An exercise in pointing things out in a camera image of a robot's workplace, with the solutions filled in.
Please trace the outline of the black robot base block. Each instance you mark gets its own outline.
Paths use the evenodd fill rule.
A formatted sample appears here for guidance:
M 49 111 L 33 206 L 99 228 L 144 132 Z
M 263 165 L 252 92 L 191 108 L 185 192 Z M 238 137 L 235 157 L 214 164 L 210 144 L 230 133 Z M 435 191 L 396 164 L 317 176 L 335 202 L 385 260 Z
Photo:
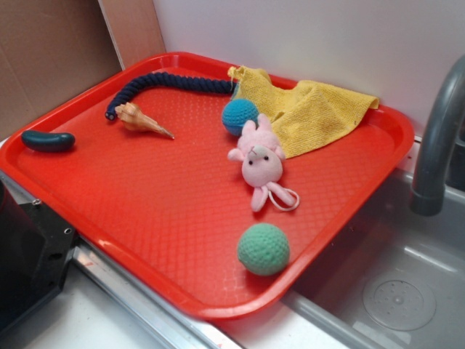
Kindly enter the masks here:
M 47 204 L 1 184 L 1 336 L 61 293 L 76 229 Z

